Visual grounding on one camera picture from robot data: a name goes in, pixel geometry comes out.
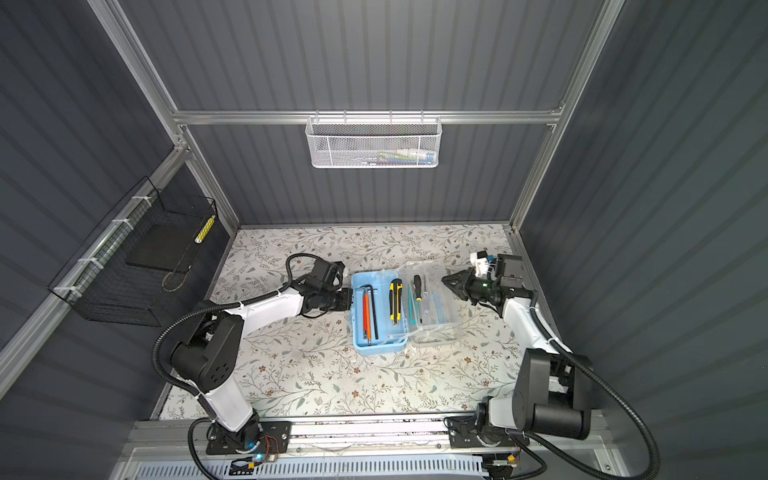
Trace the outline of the black yellow screwdriver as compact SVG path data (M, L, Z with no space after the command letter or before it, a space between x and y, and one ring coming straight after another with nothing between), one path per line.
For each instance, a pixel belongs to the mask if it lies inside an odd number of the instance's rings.
M422 314L422 307L423 307L423 282L420 275L415 275L413 278L413 287L414 287L414 295L416 297L417 302L417 310L418 310L418 323L423 323L423 314Z

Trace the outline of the orange pencil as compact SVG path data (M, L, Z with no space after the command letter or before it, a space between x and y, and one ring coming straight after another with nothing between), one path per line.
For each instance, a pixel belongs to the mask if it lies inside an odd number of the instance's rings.
M370 294L368 291L364 292L363 295L363 320L364 320L364 331L365 331L365 338L368 345L372 344L372 315L371 315L371 309L370 309Z

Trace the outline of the clear tool box lid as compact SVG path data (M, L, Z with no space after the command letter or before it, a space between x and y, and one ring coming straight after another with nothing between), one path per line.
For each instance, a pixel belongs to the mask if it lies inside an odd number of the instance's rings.
M407 343L415 348L437 347L457 342L462 335L458 300L446 288L441 279L449 274L446 266L438 261L408 262L397 269L405 287L405 300L401 300L407 321ZM423 282L423 323L413 328L409 325L407 293L415 275Z

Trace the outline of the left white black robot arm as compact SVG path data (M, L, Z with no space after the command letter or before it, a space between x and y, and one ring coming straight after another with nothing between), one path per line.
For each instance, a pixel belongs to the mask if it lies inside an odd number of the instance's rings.
M153 367L167 383L193 395L225 431L253 430L258 414L233 378L241 341L284 319L349 310L352 292L343 285L344 270L341 261L290 255L279 288L228 304L203 301L169 326L153 346Z

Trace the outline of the red handled hex key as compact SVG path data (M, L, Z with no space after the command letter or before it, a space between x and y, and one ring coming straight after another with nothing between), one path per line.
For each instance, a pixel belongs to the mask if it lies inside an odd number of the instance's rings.
M363 298L362 298L362 313L363 313L363 333L364 338L368 342L368 345L371 343L371 332L370 332L370 312L369 312L369 298L368 298L368 290L363 289Z

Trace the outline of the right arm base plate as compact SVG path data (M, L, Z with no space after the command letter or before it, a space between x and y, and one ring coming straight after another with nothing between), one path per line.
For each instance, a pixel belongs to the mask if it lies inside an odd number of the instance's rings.
M524 443L523 436L511 431L483 425L476 425L474 416L449 416L443 419L453 449L517 447Z

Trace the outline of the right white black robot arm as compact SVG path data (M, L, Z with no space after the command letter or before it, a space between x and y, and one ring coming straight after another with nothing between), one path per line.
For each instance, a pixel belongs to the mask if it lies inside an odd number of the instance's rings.
M494 443L507 429L583 440L591 430L591 387L552 342L557 334L539 316L538 293L523 279L518 255L470 255L471 267L442 278L459 299L494 311L523 350L515 386L478 404L469 428Z

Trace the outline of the blue plastic tool box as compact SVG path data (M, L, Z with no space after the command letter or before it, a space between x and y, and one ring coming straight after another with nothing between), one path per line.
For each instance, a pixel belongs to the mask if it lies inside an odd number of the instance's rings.
M407 342L407 321L394 307L393 293L405 300L405 287L396 270L356 273L351 277L350 310L353 346L364 356L396 353Z

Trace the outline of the black foam pad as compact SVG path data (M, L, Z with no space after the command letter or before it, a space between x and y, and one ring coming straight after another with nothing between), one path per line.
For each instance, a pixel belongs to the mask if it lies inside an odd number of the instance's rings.
M202 244L196 244L194 229L168 225L154 225L128 253L126 263L173 273L188 272Z

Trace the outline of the markers in white basket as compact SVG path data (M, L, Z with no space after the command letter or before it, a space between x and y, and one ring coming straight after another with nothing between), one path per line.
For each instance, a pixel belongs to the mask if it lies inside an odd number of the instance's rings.
M418 148L383 150L353 157L351 162L364 166L434 167L438 164L438 152Z

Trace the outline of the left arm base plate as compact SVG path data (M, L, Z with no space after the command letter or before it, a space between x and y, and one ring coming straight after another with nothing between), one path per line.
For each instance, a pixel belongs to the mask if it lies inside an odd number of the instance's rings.
M206 432L205 452L207 455L282 454L287 451L292 426L288 421L250 421L238 432L230 432L213 423Z

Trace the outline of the teal utility knife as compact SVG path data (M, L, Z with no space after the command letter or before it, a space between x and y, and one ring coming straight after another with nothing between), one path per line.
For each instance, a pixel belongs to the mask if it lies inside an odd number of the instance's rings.
M409 325L415 328L418 325L418 305L414 295L414 287L412 283L408 284L407 305Z

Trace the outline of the yellow black utility knife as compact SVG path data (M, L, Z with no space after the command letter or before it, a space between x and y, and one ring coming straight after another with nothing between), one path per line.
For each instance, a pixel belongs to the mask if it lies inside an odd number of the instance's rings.
M401 297L403 282L400 278L395 278L390 283L389 288L389 306L390 320L394 326L397 326L402 319Z

